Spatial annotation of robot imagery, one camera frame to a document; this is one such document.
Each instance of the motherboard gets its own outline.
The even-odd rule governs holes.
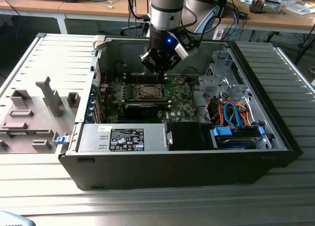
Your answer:
[[[141,76],[109,78],[100,89],[104,123],[196,121],[186,77],[169,76],[163,83]]]

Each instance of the sticker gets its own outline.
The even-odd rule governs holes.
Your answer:
[[[113,126],[98,126],[97,131],[110,131],[113,128]]]
[[[143,129],[111,129],[110,151],[144,151]]]
[[[117,144],[117,142],[118,142],[118,139],[117,139],[117,138],[111,138],[111,139],[110,139],[110,143],[111,143],[111,144]]]

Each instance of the metal slotted surface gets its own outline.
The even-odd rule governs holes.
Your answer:
[[[238,42],[237,45],[300,147],[303,151],[314,148],[313,87],[281,49],[269,43]]]
[[[312,127],[308,117],[286,118],[291,128],[300,121]],[[303,150],[297,161],[252,185],[88,192],[53,154],[0,155],[0,210],[37,226],[314,225],[315,150]]]
[[[14,122],[26,122],[28,129],[51,129],[53,132],[63,134],[72,133],[76,108],[70,108],[67,103],[69,92],[77,92],[82,97],[83,90],[88,80],[91,61],[94,57],[93,36],[81,35],[57,35],[47,34],[45,37],[37,37],[26,52],[23,62],[15,67],[10,83],[1,87],[0,98],[0,123],[8,122],[7,115],[10,109],[15,107],[10,98],[14,90],[27,90],[32,97],[28,104],[35,115],[31,118],[12,119]],[[43,92],[36,86],[36,81],[42,81],[49,77],[50,87],[57,90],[62,99],[63,115],[55,119],[43,101]],[[34,136],[19,136],[8,140],[9,148],[0,148],[0,154],[5,153],[36,153],[55,151],[56,146],[52,141],[50,150],[35,150],[31,143]]]

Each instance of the table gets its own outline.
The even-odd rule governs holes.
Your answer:
[[[249,4],[242,3],[240,0],[233,0],[240,11],[248,14],[247,22],[244,29],[271,31],[271,32],[296,32],[309,33],[315,23],[313,14],[299,15],[283,8],[279,14],[261,13],[254,14],[250,12]],[[233,18],[229,15],[222,18],[221,23],[230,25]]]
[[[101,21],[128,20],[128,1],[112,0],[113,8],[96,2],[79,0],[77,3],[66,3],[51,0],[7,0],[22,16],[56,18],[62,34],[68,34],[66,19],[84,19]],[[137,0],[137,14],[147,14],[146,0]],[[0,0],[0,14],[17,15],[5,2]]]
[[[127,0],[112,0],[113,8],[108,8],[96,2],[79,0],[77,3],[66,3],[48,0],[8,0],[10,4],[23,16],[52,17],[56,18],[61,33],[68,34],[65,19],[85,19],[103,21],[128,20]],[[249,4],[234,0],[240,10],[248,13],[248,20],[244,26],[249,30],[309,33],[315,23],[314,15],[300,16],[287,9],[280,14],[262,13],[253,14],[249,11]],[[137,0],[137,14],[146,14],[146,0]],[[16,12],[4,1],[0,0],[0,14],[16,15]],[[225,15],[220,28],[229,27],[233,18]]]

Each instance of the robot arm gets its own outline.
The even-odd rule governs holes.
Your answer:
[[[180,26],[184,0],[152,0],[150,45],[141,61],[150,71],[164,72],[197,52],[199,41]]]
[[[140,56],[142,64],[162,78],[179,61],[197,52],[200,41],[188,35],[185,27],[195,24],[194,32],[201,34],[205,25],[209,25],[205,22],[210,20],[211,25],[214,15],[221,15],[225,4],[226,0],[152,0],[150,44],[148,51]],[[198,11],[201,20],[197,23],[195,18],[193,23],[180,26],[182,18],[185,18],[183,9],[189,6],[194,9],[194,12],[187,10],[190,17],[197,17],[195,13]]]

